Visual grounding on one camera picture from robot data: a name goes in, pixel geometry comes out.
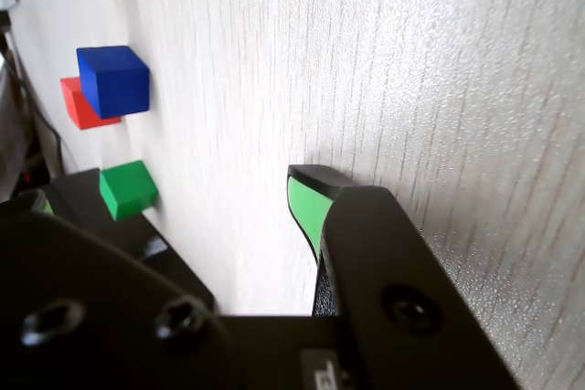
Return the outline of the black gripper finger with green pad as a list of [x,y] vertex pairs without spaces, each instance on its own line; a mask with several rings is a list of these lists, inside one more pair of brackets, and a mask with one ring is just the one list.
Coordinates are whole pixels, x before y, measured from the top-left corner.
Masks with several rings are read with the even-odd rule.
[[1,206],[4,389],[239,389],[200,300],[43,210]]
[[360,389],[514,389],[516,379],[395,196],[318,164],[289,210],[324,267]]

